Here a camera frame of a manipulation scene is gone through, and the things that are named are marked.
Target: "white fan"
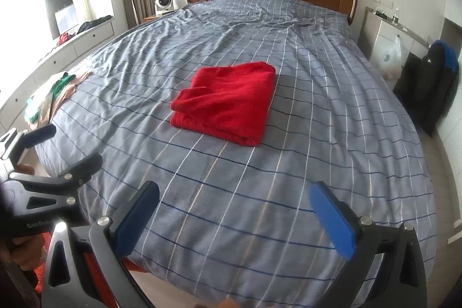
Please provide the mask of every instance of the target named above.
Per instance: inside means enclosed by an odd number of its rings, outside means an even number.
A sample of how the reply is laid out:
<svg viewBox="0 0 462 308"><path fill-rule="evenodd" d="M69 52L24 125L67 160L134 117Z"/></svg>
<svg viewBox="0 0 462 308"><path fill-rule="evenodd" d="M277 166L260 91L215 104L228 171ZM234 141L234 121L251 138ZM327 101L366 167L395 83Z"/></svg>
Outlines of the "white fan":
<svg viewBox="0 0 462 308"><path fill-rule="evenodd" d="M165 12L173 10L173 0L156 0L156 15L162 15Z"/></svg>

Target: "blue bedsheet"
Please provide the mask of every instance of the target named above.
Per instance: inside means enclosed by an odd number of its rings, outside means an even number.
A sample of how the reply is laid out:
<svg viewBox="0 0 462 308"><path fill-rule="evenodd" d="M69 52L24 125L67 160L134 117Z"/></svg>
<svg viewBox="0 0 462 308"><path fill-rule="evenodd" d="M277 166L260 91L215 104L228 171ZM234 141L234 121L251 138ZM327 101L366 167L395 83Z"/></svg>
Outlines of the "blue bedsheet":
<svg viewBox="0 0 462 308"><path fill-rule="evenodd" d="M93 74L56 114L40 161L57 174L103 155L79 193L91 221L156 181L162 202L131 260L206 300L315 304L344 263L308 201L317 180L358 215L412 222L428 276L437 230L419 137L347 33L346 16L300 0L189 4L82 62ZM277 74L260 146L170 126L169 104L199 67L256 61Z"/></svg>

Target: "black jacket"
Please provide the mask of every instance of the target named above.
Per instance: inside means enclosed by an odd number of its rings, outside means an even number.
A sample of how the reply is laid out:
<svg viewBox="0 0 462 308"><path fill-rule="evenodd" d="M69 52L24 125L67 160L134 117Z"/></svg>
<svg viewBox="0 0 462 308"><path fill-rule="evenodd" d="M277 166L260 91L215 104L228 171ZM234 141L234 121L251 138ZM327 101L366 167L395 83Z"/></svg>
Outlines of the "black jacket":
<svg viewBox="0 0 462 308"><path fill-rule="evenodd" d="M451 107L459 83L459 65L453 71L444 61L440 44L433 45L422 59L410 54L393 89L414 124L430 136L441 115Z"/></svg>

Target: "red folded cloth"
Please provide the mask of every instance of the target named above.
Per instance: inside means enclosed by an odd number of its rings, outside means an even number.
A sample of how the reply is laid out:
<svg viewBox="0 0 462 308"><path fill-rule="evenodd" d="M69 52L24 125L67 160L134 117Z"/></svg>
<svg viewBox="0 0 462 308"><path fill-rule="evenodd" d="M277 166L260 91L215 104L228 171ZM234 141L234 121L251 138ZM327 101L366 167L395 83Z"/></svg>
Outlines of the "red folded cloth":
<svg viewBox="0 0 462 308"><path fill-rule="evenodd" d="M245 146L260 144L274 90L265 62L201 68L172 101L170 124Z"/></svg>

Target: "human hand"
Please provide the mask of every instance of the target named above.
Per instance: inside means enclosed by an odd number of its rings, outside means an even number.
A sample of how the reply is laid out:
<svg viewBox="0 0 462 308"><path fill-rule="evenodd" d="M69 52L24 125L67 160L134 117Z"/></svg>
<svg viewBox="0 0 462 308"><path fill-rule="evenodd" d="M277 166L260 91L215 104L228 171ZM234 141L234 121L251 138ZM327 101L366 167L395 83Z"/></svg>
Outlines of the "human hand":
<svg viewBox="0 0 462 308"><path fill-rule="evenodd" d="M16 170L21 173L33 175L34 167L20 163ZM7 248L5 242L0 240L0 260L10 264L15 263L21 270L32 270L41 264L42 247L45 238L42 234L12 239L13 247Z"/></svg>

